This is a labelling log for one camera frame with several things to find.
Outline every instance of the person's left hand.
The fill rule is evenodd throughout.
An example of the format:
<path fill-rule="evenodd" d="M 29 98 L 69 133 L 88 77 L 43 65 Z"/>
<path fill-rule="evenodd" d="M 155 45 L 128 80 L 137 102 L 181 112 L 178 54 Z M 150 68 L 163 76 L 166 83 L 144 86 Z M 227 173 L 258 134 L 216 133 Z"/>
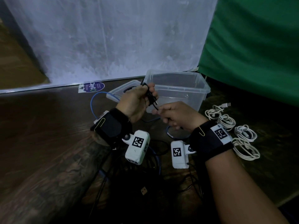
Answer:
<path fill-rule="evenodd" d="M 137 86 L 128 90 L 121 97 L 116 108 L 124 113 L 130 120 L 131 123 L 135 123 L 141 119 L 146 108 L 150 102 L 146 97 L 147 89 L 158 99 L 158 94 L 154 88 L 155 84 L 149 83 L 147 86 Z"/>

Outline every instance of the tattooed forearm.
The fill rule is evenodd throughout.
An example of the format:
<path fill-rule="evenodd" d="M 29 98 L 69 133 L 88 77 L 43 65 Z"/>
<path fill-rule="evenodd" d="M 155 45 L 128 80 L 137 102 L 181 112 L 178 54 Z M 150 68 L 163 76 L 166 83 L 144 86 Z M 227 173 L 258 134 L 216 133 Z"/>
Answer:
<path fill-rule="evenodd" d="M 0 223 L 48 223 L 65 215 L 84 196 L 109 152 L 97 135 L 80 141 L 1 203 Z"/>

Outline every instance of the person's right hand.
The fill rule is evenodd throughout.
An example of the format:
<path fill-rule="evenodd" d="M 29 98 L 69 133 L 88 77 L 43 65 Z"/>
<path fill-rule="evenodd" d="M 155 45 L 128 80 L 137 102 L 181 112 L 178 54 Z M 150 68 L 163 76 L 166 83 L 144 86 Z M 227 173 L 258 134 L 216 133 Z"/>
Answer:
<path fill-rule="evenodd" d="M 182 127 L 189 132 L 208 121 L 206 117 L 182 101 L 161 105 L 159 111 L 154 109 L 152 113 L 159 114 L 164 123 L 177 129 Z"/>

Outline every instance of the green curtain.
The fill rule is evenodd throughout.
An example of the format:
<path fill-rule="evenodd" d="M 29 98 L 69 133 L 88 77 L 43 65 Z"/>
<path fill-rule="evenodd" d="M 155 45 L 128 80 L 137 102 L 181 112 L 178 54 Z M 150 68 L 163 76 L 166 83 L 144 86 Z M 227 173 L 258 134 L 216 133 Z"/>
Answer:
<path fill-rule="evenodd" d="M 199 71 L 299 106 L 299 0 L 219 0 Z"/>

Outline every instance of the clear plastic container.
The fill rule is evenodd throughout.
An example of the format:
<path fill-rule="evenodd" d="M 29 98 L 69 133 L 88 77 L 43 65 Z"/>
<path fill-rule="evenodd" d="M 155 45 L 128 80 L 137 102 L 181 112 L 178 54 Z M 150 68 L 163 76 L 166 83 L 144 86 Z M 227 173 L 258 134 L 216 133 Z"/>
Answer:
<path fill-rule="evenodd" d="M 211 88 L 203 76 L 197 72 L 175 72 L 148 70 L 144 78 L 145 83 L 155 83 L 158 92 L 158 106 L 183 101 L 196 111 L 199 110 L 202 101 L 210 93 Z M 154 107 L 151 105 L 147 112 L 151 113 Z"/>
<path fill-rule="evenodd" d="M 114 96 L 116 96 L 117 98 L 121 98 L 123 95 L 124 90 L 126 90 L 127 88 L 131 87 L 131 86 L 140 86 L 140 81 L 138 80 L 132 80 L 130 82 L 127 82 L 111 91 L 109 91 L 109 93 L 113 94 Z M 110 100 L 113 100 L 115 102 L 119 102 L 117 99 L 115 99 L 114 97 L 112 97 L 111 95 L 107 94 L 106 97 Z"/>

